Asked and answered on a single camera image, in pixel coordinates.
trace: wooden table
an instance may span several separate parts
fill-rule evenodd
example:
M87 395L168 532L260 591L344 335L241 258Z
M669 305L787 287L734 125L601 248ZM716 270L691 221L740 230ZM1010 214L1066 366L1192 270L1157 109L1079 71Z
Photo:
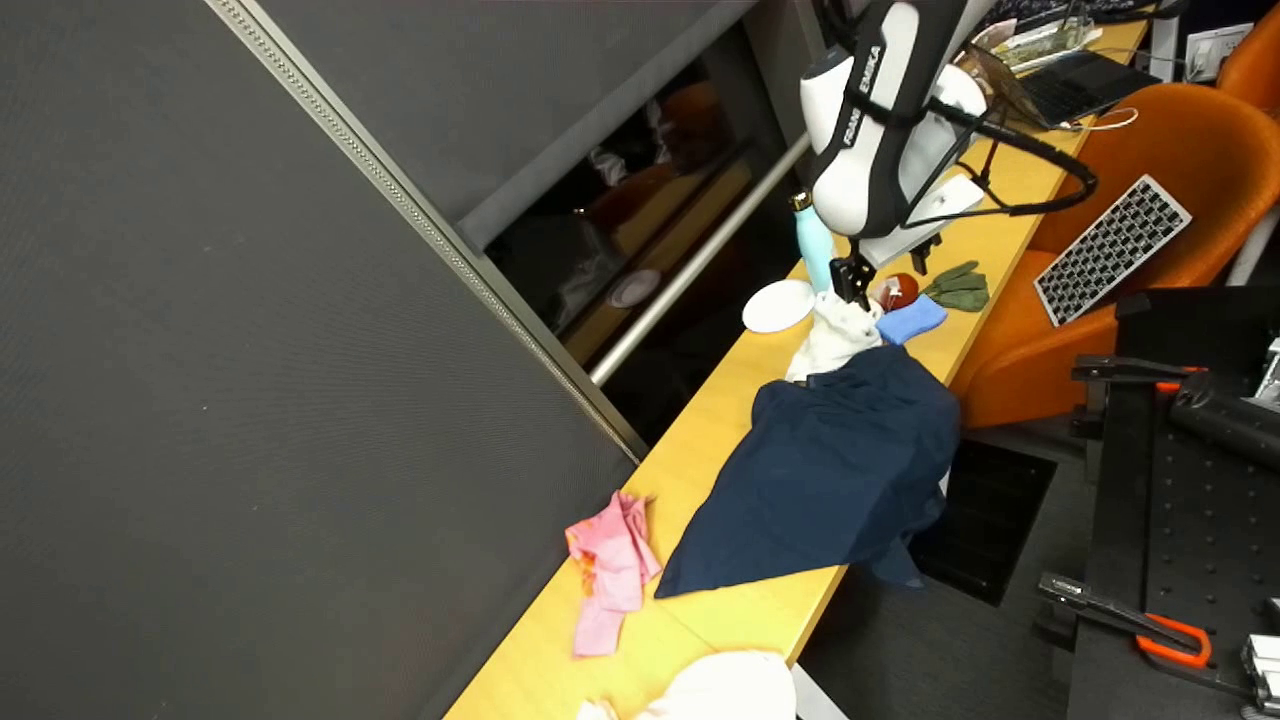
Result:
M1140 35L1143 22L1109 26L1096 48L1124 59L1124 52L1140 42ZM1048 132L1043 141L1075 153L1083 135ZM999 153L995 184L1014 189L1014 195L1038 199L1057 193L1060 172L1007 146ZM961 258L978 258L993 297L999 297L1036 222L1036 214L961 221L943 230L943 244L929 262L940 270ZM982 313L946 313L946 320L935 333L917 335L909 350L946 384L978 324ZM625 483L628 497L652 501L649 520L654 555L675 550L678 532L706 501L728 451L749 436L759 384L784 375L802 333L809 324L777 335L744 333ZM449 714L557 720L575 714L584 701L607 701L619 714L631 714L649 701L654 701L678 667L706 653L763 646L797 665L830 591L839 589L839 577L844 566L816 566L675 598L649 596L645 608L625 620L614 654L575 661L573 628L587 596L587 581L569 559L528 602L520 624L487 654L487 665L476 671Z

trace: green object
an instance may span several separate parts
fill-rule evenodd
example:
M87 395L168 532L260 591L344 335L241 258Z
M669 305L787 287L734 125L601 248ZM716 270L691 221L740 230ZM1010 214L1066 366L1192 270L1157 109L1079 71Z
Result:
M930 282L925 282L925 297L930 297L943 306L955 313L978 313L988 306L988 275L975 267L975 258L963 258L946 270L940 270Z

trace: navy blue cloth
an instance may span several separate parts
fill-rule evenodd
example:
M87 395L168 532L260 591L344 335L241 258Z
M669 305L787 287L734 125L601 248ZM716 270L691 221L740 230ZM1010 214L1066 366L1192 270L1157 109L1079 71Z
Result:
M802 384L763 384L751 432L669 555L654 596L862 564L917 581L902 540L943 501L961 407L902 349L870 349Z

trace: dark gray panel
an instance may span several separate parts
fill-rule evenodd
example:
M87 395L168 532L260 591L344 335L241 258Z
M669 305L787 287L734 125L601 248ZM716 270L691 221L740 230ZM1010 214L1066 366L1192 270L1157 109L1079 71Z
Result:
M756 0L264 0L483 248Z
M438 714L625 451L203 4L0 102L0 714Z

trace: office chair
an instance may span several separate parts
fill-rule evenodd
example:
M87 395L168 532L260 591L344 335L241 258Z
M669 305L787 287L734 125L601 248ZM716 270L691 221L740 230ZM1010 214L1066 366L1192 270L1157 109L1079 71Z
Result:
M1152 84L1124 109L1136 112L1126 127L1093 132L1079 146L1101 189L1083 203L1043 214L988 306L988 324L952 380L963 428L1053 419L1079 407L1083 384L1071 380L1071 363L1117 350L1117 297L1215 282L1277 203L1280 135L1253 102L1215 89ZM1192 212L1192 222L1103 305L1057 328L1031 279L1140 176L1164 184Z
M1234 42L1215 71L1215 89L1255 102L1280 125L1280 4Z

